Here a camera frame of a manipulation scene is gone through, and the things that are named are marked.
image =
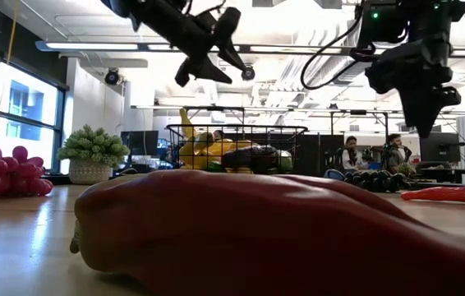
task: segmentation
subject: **potted plant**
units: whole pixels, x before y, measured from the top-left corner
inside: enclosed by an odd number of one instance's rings
[[[130,151],[119,136],[110,136],[103,128],[94,131],[86,124],[68,137],[58,153],[60,160],[70,160],[72,183],[92,185],[107,181]]]

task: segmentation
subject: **person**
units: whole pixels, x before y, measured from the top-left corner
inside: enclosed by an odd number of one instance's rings
[[[346,139],[346,145],[342,152],[342,165],[344,170],[359,170],[367,169],[368,164],[362,160],[362,153],[355,149],[357,139],[354,136],[349,136]]]
[[[388,169],[391,173],[397,173],[400,164],[404,163],[404,156],[398,149],[403,145],[403,141],[399,134],[391,134],[388,136],[389,155]]]
[[[213,132],[214,140],[220,141],[223,140],[224,134],[222,130],[217,130]]]

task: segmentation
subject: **orange object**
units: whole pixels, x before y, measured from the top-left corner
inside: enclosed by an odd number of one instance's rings
[[[409,200],[425,201],[461,201],[465,202],[465,187],[433,187],[415,192],[405,192],[401,198]]]

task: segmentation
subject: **ceiling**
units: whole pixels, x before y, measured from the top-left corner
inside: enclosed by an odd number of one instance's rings
[[[164,42],[152,30],[142,26],[134,33],[129,20],[114,16],[100,0],[19,0],[19,23],[47,41],[83,42]],[[318,46],[327,44],[338,32],[345,31],[353,18],[351,6],[342,10],[323,9],[315,0],[268,0],[280,2],[274,7],[253,7],[253,0],[227,0],[226,6],[237,7],[242,18],[233,42],[237,44],[299,44]],[[212,7],[220,0],[194,0],[192,14]],[[16,0],[0,0],[0,11],[13,16]],[[349,38],[339,45],[352,46]],[[454,23],[452,44],[465,47],[465,18]],[[335,85],[304,93],[298,80],[300,70],[309,57],[286,55],[246,54],[242,58],[253,65],[256,78],[243,81],[240,72],[211,55],[219,67],[233,79],[231,85],[212,81],[191,81],[185,88],[174,82],[177,68],[184,59],[182,53],[89,53],[90,61],[147,60],[147,69],[123,69],[128,80],[139,80],[144,73],[156,85],[156,97],[161,104],[251,105],[285,107],[298,104],[301,108],[325,108],[335,101],[340,108],[399,109],[394,92],[376,95],[367,87],[360,65],[342,76]],[[345,57],[322,57],[309,72],[308,79],[316,84],[328,80],[348,63]],[[84,59],[81,65],[92,73],[106,69],[92,69]],[[455,72],[454,83],[465,87],[465,59],[450,60]],[[218,97],[210,93],[214,90]]]

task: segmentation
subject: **computer monitor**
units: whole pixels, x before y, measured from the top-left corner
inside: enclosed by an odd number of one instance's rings
[[[459,136],[450,132],[432,132],[426,139],[420,139],[421,161],[461,161]]]
[[[122,132],[123,145],[131,150],[131,155],[158,154],[158,131]]]

